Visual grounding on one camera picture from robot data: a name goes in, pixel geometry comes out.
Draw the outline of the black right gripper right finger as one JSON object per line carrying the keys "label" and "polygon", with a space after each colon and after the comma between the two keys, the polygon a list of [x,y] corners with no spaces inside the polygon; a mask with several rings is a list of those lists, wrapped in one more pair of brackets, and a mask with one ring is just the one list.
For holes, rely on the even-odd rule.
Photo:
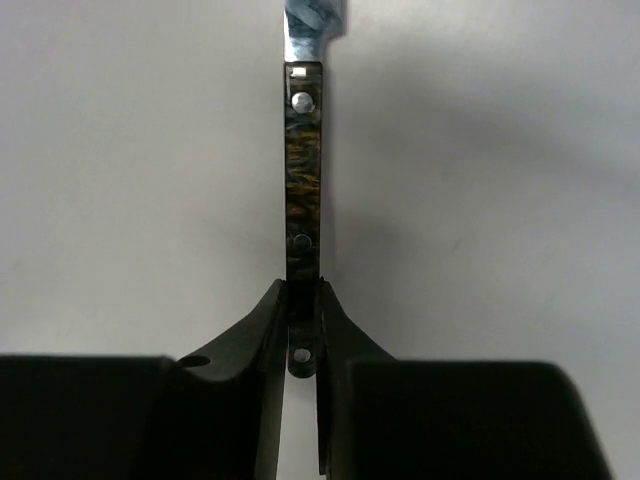
{"label": "black right gripper right finger", "polygon": [[388,354],[316,293],[319,470],[329,479],[608,479],[581,396],[541,361]]}

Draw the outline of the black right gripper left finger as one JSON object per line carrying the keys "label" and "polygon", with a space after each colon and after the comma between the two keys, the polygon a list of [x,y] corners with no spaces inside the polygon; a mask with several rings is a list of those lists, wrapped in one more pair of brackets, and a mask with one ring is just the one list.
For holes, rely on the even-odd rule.
{"label": "black right gripper left finger", "polygon": [[5,479],[272,479],[287,288],[181,358],[5,355]]}

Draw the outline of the dark handled knife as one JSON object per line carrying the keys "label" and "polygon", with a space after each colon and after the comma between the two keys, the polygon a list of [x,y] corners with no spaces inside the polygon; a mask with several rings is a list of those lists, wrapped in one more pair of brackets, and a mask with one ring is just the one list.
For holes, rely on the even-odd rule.
{"label": "dark handled knife", "polygon": [[284,186],[289,373],[316,372],[316,291],[321,283],[324,59],[344,33],[343,1],[284,3]]}

